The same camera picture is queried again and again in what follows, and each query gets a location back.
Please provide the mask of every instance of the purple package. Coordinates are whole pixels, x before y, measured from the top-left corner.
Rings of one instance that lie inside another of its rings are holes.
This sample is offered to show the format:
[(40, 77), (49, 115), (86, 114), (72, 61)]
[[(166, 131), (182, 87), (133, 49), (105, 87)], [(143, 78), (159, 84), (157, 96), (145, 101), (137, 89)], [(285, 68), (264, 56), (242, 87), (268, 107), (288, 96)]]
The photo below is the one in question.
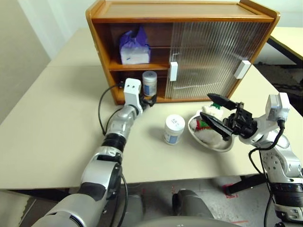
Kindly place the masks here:
[(140, 26), (137, 34), (134, 31), (124, 33), (120, 38), (119, 50), (122, 64), (149, 63), (151, 50), (144, 28)]

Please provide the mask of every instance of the ribbed plastic door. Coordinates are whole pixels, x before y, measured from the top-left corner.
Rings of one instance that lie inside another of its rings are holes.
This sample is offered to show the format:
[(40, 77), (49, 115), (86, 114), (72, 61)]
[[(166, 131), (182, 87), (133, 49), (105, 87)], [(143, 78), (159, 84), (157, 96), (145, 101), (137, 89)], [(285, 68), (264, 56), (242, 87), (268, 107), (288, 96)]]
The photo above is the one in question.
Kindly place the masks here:
[(257, 51), (270, 23), (174, 23), (170, 62), (178, 63), (177, 80), (168, 75), (165, 98), (207, 98), (208, 93), (227, 96), (242, 60)]

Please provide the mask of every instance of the black cable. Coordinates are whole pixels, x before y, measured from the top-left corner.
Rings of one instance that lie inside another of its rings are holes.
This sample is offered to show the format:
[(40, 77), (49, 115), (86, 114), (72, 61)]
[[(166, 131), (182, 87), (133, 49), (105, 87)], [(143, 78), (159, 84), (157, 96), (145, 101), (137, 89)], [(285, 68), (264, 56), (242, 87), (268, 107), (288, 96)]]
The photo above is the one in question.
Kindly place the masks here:
[(114, 208), (114, 214), (112, 216), (112, 220), (110, 221), (109, 227), (113, 227), (114, 220), (116, 218), (116, 213), (117, 213), (117, 210), (118, 210), (118, 201), (119, 201), (119, 195), (117, 195), (117, 198), (116, 198), (116, 203), (115, 203), (115, 208)]
[(251, 151), (248, 153), (248, 157), (249, 157), (249, 159), (250, 159), (250, 162), (252, 163), (252, 165), (255, 167), (255, 169), (257, 170), (257, 172), (258, 172), (259, 174), (262, 174), (262, 173), (261, 173), (261, 171), (257, 168), (257, 166), (255, 165), (254, 161), (252, 160), (251, 155), (252, 155), (252, 153), (255, 152), (256, 150), (259, 150), (259, 151), (261, 151), (261, 150), (270, 150), (270, 149), (272, 149), (272, 148), (275, 147), (275, 145), (278, 143), (278, 141), (279, 141), (280, 137), (282, 136), (282, 134), (283, 134), (283, 132), (284, 132), (284, 129), (285, 129), (285, 121), (284, 121), (284, 120), (278, 120), (277, 123), (278, 123), (278, 126), (280, 127), (280, 131), (279, 131), (279, 133), (277, 134), (277, 136), (276, 136), (274, 142), (272, 143), (272, 145), (270, 145), (268, 148), (254, 148), (253, 150), (251, 150)]
[(125, 204), (124, 204), (122, 216), (120, 218), (120, 221), (119, 221), (117, 227), (121, 227), (121, 225), (122, 225), (122, 222), (123, 222), (123, 219), (124, 219), (124, 216), (126, 213), (126, 209), (127, 209), (127, 204), (128, 204), (128, 189), (127, 189), (127, 183), (126, 183), (126, 180), (125, 180), (123, 174), (122, 174), (122, 180), (123, 180), (124, 186), (125, 186)]
[(264, 220), (263, 220), (264, 227), (267, 227), (268, 211), (269, 211), (269, 207), (270, 207), (272, 198), (273, 198), (273, 193), (272, 193), (272, 191), (270, 191), (269, 192), (269, 198), (268, 198), (267, 205), (266, 205), (265, 214), (264, 214)]
[(270, 204), (271, 204), (271, 201), (275, 202), (274, 199), (273, 199), (273, 192), (271, 191), (270, 187), (269, 187), (269, 180), (267, 178), (267, 175), (265, 174), (265, 169), (264, 169), (264, 165), (263, 165), (263, 162), (262, 162), (262, 155), (261, 155), (261, 151), (262, 150), (270, 150), (272, 148), (275, 147), (275, 145), (278, 143), (280, 137), (282, 136), (283, 132), (284, 132), (284, 129), (285, 129), (285, 121), (284, 120), (278, 120), (278, 125), (279, 125), (279, 128), (280, 128), (280, 131), (279, 133), (277, 134), (274, 142), (272, 143), (272, 145), (270, 145), (269, 147), (267, 148), (255, 148), (253, 150), (251, 150), (249, 152), (249, 158), (250, 158), (250, 161), (251, 163), (253, 164), (253, 166), (255, 167), (255, 169), (257, 169), (257, 171), (260, 173), (259, 169), (256, 167), (256, 165), (254, 164), (252, 158), (251, 158), (251, 154), (253, 152), (255, 152), (256, 150), (259, 150), (259, 157), (260, 157), (260, 162), (261, 162), (261, 166), (262, 166), (262, 170), (263, 170), (263, 175), (265, 176), (266, 178), (266, 186), (267, 186), (267, 189), (269, 191), (269, 199), (267, 201), (267, 205), (266, 205), (266, 209), (265, 209), (265, 214), (264, 214), (264, 220), (263, 220), (263, 225), (264, 227), (267, 227), (267, 217), (268, 217), (268, 211), (269, 211), (269, 207), (270, 207)]
[(113, 112), (113, 114), (109, 117), (107, 123), (106, 123), (106, 127), (105, 127), (105, 134), (107, 133), (107, 128), (108, 128), (108, 124), (110, 119), (114, 116), (115, 113), (117, 113), (119, 110), (122, 110), (122, 108), (117, 109), (116, 111)]
[(252, 154), (253, 152), (255, 152), (255, 151), (256, 151), (255, 149), (251, 150), (251, 151), (248, 153), (248, 158), (250, 159), (251, 164), (255, 167), (255, 169), (257, 170), (257, 172), (258, 172), (259, 174), (262, 174), (261, 171), (258, 169), (258, 167), (255, 165), (255, 163), (254, 163), (254, 161), (252, 160), (252, 157), (251, 157), (251, 154)]
[(106, 134), (106, 131), (104, 130), (104, 127), (103, 127), (103, 124), (102, 124), (102, 121), (101, 121), (101, 116), (100, 116), (100, 108), (101, 108), (101, 102), (102, 102), (102, 99), (104, 97), (104, 95), (106, 94), (107, 91), (109, 91), (110, 89), (114, 88), (114, 87), (123, 87), (124, 86), (124, 83), (123, 82), (120, 82), (116, 85), (113, 85), (113, 86), (110, 86), (109, 88), (107, 88), (103, 94), (101, 95), (101, 98), (99, 100), (99, 105), (98, 105), (98, 119), (99, 119), (99, 123), (100, 123), (100, 126), (101, 126), (101, 129), (102, 129), (102, 133), (103, 135)]
[(259, 151), (259, 157), (260, 157), (260, 162), (261, 162), (261, 165), (262, 165), (262, 170), (263, 170), (263, 174), (264, 174), (264, 177), (266, 179), (266, 187), (270, 193), (270, 187), (269, 187), (269, 179), (267, 177), (267, 175), (265, 174), (265, 169), (264, 169), (264, 166), (263, 166), (263, 162), (262, 162), (262, 155), (261, 155), (261, 152)]

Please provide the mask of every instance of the white jar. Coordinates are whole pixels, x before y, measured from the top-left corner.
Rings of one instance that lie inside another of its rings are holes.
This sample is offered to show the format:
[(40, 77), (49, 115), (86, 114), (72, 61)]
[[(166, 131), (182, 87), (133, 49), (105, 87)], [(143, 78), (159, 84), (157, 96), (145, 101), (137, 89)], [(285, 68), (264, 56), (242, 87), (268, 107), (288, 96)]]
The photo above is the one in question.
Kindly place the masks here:
[(165, 121), (164, 140), (174, 145), (179, 142), (180, 136), (185, 127), (185, 120), (177, 114), (169, 115)]
[(145, 71), (142, 74), (143, 93), (145, 96), (154, 96), (157, 93), (157, 73)]

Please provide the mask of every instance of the gray floor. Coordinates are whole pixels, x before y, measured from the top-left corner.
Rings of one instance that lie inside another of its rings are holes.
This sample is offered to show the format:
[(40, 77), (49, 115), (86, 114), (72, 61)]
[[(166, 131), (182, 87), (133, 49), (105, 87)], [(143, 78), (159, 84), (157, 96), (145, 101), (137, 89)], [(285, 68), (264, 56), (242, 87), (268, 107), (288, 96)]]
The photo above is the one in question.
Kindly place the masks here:
[[(203, 180), (183, 180), (155, 183), (131, 184), (131, 194), (140, 194), (144, 202), (144, 220), (171, 216), (171, 197), (179, 189), (190, 189), (195, 191), (206, 203), (216, 219), (235, 223), (242, 227), (263, 226), (263, 217), (269, 193), (266, 186), (260, 185), (253, 189), (242, 191), (233, 198), (228, 198), (222, 192), (222, 186), (239, 181), (239, 177), (220, 177)], [(31, 210), (27, 213), (20, 227), (31, 226), (38, 218), (43, 216), (55, 203), (37, 200)], [(99, 226), (108, 227), (113, 215), (114, 202), (107, 206), (107, 213), (104, 214)], [(268, 216), (268, 226), (274, 226), (279, 222), (273, 206)]]
[(291, 105), (303, 116), (303, 69), (262, 63), (255, 66), (279, 92), (288, 94)]

